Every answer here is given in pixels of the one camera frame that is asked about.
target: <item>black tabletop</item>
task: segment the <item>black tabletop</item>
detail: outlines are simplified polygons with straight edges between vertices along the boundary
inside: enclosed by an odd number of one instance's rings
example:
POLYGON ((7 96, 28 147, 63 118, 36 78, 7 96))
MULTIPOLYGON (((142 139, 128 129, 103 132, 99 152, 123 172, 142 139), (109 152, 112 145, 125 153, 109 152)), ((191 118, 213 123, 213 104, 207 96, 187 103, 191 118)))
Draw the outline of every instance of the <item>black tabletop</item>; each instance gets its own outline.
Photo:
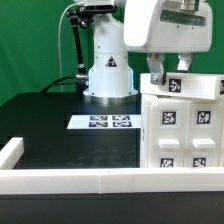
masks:
MULTIPOLYGON (((139 102, 103 106, 75 94, 21 94, 0 107, 0 146, 24 138, 25 153, 15 169, 138 167, 139 129, 66 127, 72 114, 139 113, 139 102)), ((0 195, 1 224, 223 222, 223 192, 0 195)))

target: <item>green screen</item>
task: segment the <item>green screen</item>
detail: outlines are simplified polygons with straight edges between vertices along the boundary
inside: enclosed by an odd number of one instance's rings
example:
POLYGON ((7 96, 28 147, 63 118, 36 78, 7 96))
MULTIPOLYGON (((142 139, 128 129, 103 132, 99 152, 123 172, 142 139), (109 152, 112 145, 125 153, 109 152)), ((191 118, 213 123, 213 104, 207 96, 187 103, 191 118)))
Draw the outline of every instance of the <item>green screen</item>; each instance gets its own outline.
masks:
MULTIPOLYGON (((213 43, 208 53, 194 55, 191 72, 224 73, 223 0, 210 0, 214 15, 213 43)), ((19 93, 39 92, 60 76, 58 60, 58 24, 71 0, 1 0, 0 1, 0 105, 19 93)), ((115 17, 123 20, 124 11, 115 17)), ((83 56, 87 68, 93 64, 92 29, 80 30, 83 56)), ((77 60, 69 21, 62 23, 63 76, 74 75, 77 60)), ((165 69, 177 68, 176 54, 166 55, 165 69)), ((130 53, 129 65, 139 77, 149 72, 146 54, 130 53)), ((65 91, 75 91, 66 87, 65 91)))

